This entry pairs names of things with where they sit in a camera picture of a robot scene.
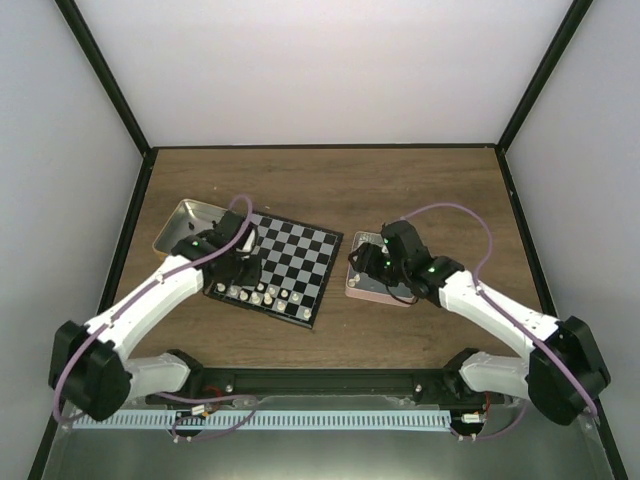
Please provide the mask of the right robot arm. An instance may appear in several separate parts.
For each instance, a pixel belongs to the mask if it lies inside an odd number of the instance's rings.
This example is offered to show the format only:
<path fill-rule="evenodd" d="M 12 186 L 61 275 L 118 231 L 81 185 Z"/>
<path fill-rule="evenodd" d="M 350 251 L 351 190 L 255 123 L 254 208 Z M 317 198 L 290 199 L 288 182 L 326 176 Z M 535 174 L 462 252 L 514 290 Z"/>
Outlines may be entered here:
<path fill-rule="evenodd" d="M 460 354 L 444 378 L 451 400 L 465 403 L 485 391 L 518 397 L 559 425 L 582 413 L 597 415 L 595 401 L 611 375 L 581 319 L 559 320 L 493 290 L 461 263 L 432 255 L 406 220 L 384 225 L 348 260 L 355 272 L 387 288 L 404 285 L 415 299 L 466 318 L 514 351 L 512 357 Z"/>

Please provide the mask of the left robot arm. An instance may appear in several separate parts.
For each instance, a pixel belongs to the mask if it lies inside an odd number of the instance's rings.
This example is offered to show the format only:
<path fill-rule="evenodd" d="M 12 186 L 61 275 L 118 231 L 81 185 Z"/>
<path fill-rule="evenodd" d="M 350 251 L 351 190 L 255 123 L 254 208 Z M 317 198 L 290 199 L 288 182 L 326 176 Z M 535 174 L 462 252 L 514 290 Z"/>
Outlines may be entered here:
<path fill-rule="evenodd" d="M 181 350 L 134 360 L 136 345 L 182 301 L 209 288 L 254 286 L 260 260 L 257 228 L 230 210 L 213 227 L 180 239 L 160 267 L 119 303 L 82 325 L 55 333 L 49 384 L 53 416 L 65 422 L 62 401 L 92 419 L 108 419 L 126 402 L 172 394 L 181 403 L 204 392 L 203 366 Z"/>

